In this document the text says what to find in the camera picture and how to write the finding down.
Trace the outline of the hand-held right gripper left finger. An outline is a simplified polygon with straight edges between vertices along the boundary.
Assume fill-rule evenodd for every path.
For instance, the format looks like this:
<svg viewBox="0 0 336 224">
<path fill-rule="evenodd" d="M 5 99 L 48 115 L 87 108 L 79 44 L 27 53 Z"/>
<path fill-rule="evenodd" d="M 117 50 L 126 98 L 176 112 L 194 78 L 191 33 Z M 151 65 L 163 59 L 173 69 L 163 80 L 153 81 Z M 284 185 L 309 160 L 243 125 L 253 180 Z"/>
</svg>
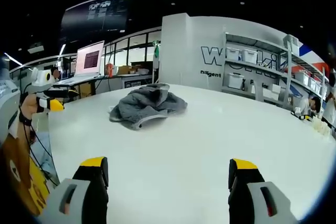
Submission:
<svg viewBox="0 0 336 224">
<path fill-rule="evenodd" d="M 39 223 L 106 223 L 108 159 L 82 162 L 71 179 L 64 179 L 48 196 Z"/>
</svg>

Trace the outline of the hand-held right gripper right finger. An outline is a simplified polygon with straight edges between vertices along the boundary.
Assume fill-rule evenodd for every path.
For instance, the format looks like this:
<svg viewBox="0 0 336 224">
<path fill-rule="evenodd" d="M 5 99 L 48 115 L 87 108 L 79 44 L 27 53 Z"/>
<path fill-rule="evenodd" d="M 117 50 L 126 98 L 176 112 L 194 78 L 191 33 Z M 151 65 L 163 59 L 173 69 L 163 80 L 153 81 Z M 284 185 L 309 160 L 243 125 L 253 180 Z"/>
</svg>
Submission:
<svg viewBox="0 0 336 224">
<path fill-rule="evenodd" d="M 230 223 L 298 223 L 290 200 L 252 162 L 229 161 L 228 189 Z"/>
</svg>

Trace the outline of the person's left hand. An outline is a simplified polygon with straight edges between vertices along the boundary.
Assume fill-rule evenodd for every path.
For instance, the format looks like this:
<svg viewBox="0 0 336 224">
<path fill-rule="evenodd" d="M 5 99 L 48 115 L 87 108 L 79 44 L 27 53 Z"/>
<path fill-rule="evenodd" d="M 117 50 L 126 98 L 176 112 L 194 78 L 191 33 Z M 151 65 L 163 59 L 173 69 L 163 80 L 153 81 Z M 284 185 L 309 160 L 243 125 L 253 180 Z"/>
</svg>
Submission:
<svg viewBox="0 0 336 224">
<path fill-rule="evenodd" d="M 33 114 L 43 113 L 48 109 L 50 97 L 43 93 L 29 94 L 20 106 L 20 111 L 27 119 L 31 119 Z"/>
</svg>

